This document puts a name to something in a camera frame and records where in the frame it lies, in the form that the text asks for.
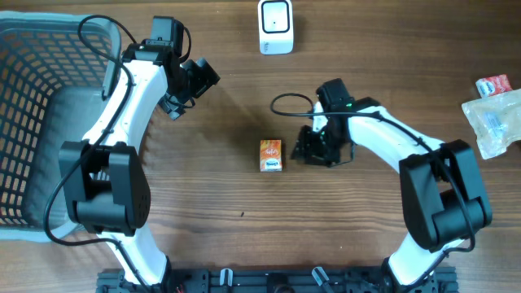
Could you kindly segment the orange small carton box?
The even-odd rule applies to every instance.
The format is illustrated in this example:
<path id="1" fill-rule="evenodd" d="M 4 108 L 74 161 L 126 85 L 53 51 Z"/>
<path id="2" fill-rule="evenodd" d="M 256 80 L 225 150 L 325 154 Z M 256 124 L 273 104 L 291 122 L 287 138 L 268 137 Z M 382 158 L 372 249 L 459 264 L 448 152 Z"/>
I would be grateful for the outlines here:
<path id="1" fill-rule="evenodd" d="M 265 139 L 260 141 L 260 171 L 279 172 L 282 170 L 282 141 Z"/>

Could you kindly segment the white resealable pouch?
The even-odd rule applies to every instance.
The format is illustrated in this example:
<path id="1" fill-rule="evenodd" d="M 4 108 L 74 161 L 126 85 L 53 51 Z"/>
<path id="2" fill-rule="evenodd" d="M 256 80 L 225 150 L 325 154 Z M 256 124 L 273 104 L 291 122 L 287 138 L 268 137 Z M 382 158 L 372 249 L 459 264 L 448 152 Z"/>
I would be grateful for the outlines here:
<path id="1" fill-rule="evenodd" d="M 484 160 L 502 155 L 520 141 L 520 90 L 471 100 L 462 104 L 462 110 Z"/>

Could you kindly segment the red snack packet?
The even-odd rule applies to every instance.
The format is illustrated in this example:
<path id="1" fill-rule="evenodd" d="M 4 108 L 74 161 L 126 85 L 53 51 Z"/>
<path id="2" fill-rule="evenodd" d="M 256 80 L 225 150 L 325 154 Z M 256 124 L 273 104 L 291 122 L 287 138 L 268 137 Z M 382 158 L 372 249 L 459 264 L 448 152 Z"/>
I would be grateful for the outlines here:
<path id="1" fill-rule="evenodd" d="M 475 85 L 481 98 L 489 98 L 513 90 L 506 74 L 481 78 Z"/>

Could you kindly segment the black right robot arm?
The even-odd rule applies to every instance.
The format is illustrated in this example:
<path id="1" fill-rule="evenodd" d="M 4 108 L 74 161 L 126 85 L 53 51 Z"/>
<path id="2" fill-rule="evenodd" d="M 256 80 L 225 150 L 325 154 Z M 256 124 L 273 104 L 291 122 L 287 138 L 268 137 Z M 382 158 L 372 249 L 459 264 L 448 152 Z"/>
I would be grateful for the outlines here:
<path id="1" fill-rule="evenodd" d="M 400 178 L 407 234 L 379 268 L 348 269 L 347 289 L 377 292 L 442 292 L 454 285 L 454 270 L 441 267 L 453 253 L 469 253 L 476 233 L 493 211 L 475 154 L 463 140 L 443 142 L 393 117 L 380 102 L 355 99 L 339 78 L 316 90 L 291 153 L 294 160 L 328 168 L 341 165 L 341 149 L 364 147 Z"/>

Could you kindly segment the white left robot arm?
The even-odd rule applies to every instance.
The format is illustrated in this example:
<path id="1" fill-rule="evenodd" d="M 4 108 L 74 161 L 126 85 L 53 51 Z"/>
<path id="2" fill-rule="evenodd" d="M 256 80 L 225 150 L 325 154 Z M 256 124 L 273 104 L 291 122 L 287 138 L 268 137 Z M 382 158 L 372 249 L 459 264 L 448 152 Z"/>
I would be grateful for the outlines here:
<path id="1" fill-rule="evenodd" d="M 139 149 L 155 107 L 173 120 L 220 80 L 206 59 L 189 58 L 189 29 L 179 20 L 156 16 L 151 35 L 133 41 L 120 57 L 120 70 L 103 113 L 79 142 L 59 150 L 61 179 L 51 194 L 64 192 L 69 219 L 107 243 L 123 266 L 99 291 L 171 292 L 169 258 L 157 247 L 147 224 L 151 190 Z"/>

